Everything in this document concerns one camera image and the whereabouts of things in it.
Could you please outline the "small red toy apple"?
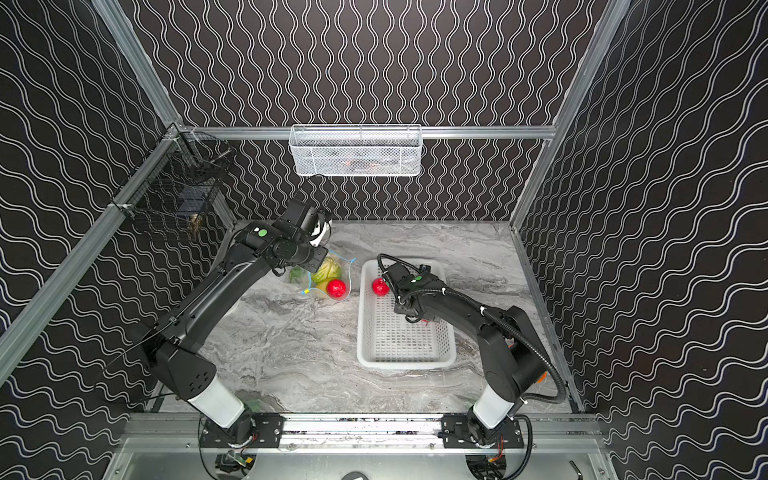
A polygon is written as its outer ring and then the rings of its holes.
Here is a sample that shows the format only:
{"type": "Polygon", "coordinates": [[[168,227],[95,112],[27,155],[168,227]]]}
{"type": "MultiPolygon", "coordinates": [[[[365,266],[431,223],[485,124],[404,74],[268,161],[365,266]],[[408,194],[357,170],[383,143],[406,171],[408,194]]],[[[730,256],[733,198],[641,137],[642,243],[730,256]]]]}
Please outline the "small red toy apple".
{"type": "Polygon", "coordinates": [[[377,297],[385,297],[390,293],[390,287],[383,278],[374,279],[371,290],[377,297]]]}

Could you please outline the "green toy cabbage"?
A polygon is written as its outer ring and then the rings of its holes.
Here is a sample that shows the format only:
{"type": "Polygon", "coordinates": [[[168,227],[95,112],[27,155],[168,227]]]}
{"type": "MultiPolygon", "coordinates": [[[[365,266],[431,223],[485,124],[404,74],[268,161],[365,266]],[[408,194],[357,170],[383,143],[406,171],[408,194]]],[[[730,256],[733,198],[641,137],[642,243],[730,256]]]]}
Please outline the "green toy cabbage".
{"type": "Polygon", "coordinates": [[[332,257],[327,256],[318,270],[311,274],[312,282],[320,284],[333,279],[340,279],[342,276],[342,267],[340,263],[332,257]]]}

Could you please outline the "clear blue-zip bag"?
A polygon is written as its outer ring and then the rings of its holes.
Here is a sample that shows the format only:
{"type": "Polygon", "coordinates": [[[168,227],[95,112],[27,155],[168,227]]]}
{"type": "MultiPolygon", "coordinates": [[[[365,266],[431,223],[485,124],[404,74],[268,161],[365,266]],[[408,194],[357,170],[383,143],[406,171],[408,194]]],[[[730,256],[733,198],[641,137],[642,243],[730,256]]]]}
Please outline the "clear blue-zip bag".
{"type": "Polygon", "coordinates": [[[351,293],[354,263],[355,259],[330,251],[317,272],[310,273],[302,267],[292,267],[285,282],[296,287],[300,295],[344,301],[351,293]]]}

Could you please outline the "red toy fruit front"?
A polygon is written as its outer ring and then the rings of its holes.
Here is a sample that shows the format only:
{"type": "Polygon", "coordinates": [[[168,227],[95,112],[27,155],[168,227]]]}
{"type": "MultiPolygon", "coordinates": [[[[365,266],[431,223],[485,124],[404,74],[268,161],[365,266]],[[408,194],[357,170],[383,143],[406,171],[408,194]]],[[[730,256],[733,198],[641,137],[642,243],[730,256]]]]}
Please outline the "red toy fruit front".
{"type": "Polygon", "coordinates": [[[347,284],[341,279],[330,280],[326,285],[326,293],[332,299],[344,299],[348,294],[347,284]]]}

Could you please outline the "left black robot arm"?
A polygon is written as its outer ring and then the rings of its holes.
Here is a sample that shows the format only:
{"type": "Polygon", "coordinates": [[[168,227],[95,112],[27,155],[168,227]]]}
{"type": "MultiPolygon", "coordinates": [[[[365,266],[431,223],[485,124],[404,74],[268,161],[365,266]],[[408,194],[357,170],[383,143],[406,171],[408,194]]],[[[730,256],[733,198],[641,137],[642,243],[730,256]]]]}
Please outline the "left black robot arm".
{"type": "Polygon", "coordinates": [[[210,274],[155,327],[140,331],[137,354],[144,367],[236,443],[251,436],[251,410],[199,351],[231,307],[263,277],[293,267],[317,272],[328,255],[322,241],[330,231],[327,213],[300,200],[290,201],[274,221],[239,227],[210,274]]]}

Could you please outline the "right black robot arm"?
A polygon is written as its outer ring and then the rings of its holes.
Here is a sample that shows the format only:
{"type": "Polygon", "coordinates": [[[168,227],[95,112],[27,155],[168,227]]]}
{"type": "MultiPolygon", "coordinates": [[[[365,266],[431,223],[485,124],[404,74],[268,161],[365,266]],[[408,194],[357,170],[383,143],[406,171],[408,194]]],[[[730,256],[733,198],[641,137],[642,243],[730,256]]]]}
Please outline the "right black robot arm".
{"type": "Polygon", "coordinates": [[[396,262],[384,268],[383,278],[396,312],[444,320],[476,342],[486,387],[470,415],[482,428],[496,429],[530,400],[563,400],[562,378],[525,311],[487,306],[451,288],[426,266],[416,271],[396,262]]]}

